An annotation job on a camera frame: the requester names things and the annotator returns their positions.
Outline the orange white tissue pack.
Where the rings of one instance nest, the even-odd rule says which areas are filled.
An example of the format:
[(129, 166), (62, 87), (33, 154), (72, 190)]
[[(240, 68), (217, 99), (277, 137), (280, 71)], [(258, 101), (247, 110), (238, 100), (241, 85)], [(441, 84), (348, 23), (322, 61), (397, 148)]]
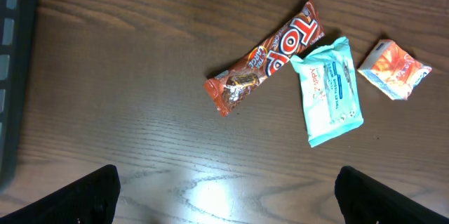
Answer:
[(407, 100), (432, 68), (414, 59), (391, 39), (380, 39), (358, 68), (392, 100)]

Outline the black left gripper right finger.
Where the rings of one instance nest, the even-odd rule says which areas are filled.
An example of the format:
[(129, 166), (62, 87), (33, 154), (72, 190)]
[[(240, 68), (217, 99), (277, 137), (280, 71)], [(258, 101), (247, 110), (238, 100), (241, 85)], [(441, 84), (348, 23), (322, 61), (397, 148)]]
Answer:
[(346, 224), (448, 224), (448, 218), (351, 166), (335, 180), (335, 197)]

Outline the orange brown candy bar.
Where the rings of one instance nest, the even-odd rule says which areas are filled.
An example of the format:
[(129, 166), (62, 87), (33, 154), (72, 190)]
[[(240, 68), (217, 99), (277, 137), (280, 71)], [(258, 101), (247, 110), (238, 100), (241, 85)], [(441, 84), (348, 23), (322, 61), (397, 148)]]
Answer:
[(277, 70), (324, 37), (312, 0), (277, 32), (260, 42), (228, 70), (209, 78), (204, 88), (219, 113), (227, 116), (243, 99)]

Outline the teal wet wipes pack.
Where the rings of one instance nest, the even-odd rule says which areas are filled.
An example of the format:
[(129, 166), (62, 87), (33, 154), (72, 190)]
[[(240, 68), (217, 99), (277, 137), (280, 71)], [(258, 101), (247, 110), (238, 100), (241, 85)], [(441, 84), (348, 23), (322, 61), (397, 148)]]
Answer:
[(349, 40), (313, 50), (290, 60), (299, 74), (308, 142), (316, 147), (358, 128), (364, 122)]

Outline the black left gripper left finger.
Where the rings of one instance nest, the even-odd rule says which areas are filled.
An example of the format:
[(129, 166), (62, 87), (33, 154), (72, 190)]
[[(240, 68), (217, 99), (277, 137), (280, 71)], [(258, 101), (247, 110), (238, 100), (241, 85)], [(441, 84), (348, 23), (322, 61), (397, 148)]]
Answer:
[(111, 224), (120, 189), (117, 168), (108, 164), (1, 217), (1, 224)]

